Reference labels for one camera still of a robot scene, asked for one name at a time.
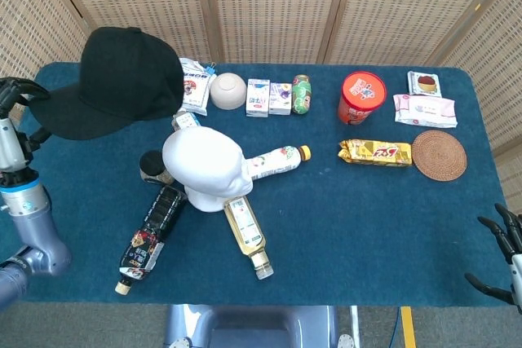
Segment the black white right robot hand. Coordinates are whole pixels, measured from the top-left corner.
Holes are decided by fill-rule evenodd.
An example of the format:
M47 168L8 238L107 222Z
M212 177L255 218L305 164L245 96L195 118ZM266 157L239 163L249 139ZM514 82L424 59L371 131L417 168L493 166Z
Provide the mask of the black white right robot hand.
M469 272L465 273L464 277L479 292L515 306L521 313L521 215L515 215L499 203L495 203L494 208L502 217L506 229L502 229L489 218L478 217L477 219L491 231L497 241L510 270L511 288L505 290L484 284Z

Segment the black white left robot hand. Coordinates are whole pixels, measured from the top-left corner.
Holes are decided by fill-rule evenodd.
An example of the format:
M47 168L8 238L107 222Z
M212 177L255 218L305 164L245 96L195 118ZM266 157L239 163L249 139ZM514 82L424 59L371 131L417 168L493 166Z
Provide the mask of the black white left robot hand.
M33 159L33 152L38 150L50 137L51 133L41 127L27 137L19 132L9 117L15 104L28 106L24 95L36 99L48 99L50 93L36 82L20 77L1 78L1 172L15 173L24 170Z

